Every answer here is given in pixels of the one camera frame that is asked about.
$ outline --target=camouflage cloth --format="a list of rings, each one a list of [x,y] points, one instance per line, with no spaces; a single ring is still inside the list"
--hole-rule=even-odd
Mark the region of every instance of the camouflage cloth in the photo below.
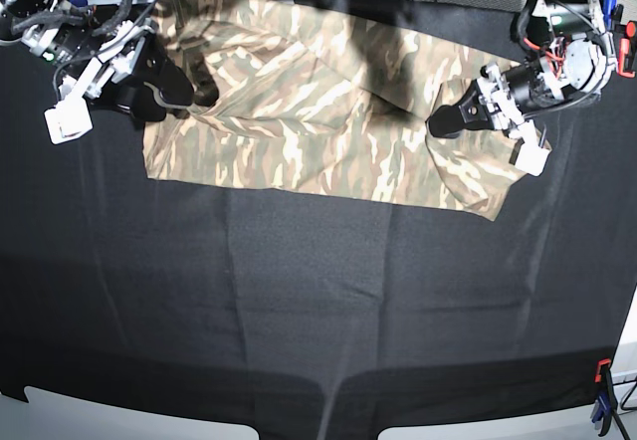
[[[455,103],[483,66],[504,71],[511,61],[270,0],[160,0],[153,17],[197,94],[188,113],[146,126],[151,178],[495,219],[524,175],[499,131],[427,134],[427,117]]]

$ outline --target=black table surface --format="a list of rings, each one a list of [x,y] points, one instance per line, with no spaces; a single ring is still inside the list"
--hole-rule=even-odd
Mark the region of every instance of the black table surface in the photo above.
[[[312,2],[521,59],[512,14]],[[262,439],[591,403],[637,273],[634,81],[544,120],[540,178],[478,216],[145,176],[95,112],[52,146],[52,70],[0,50],[0,391],[248,424]]]

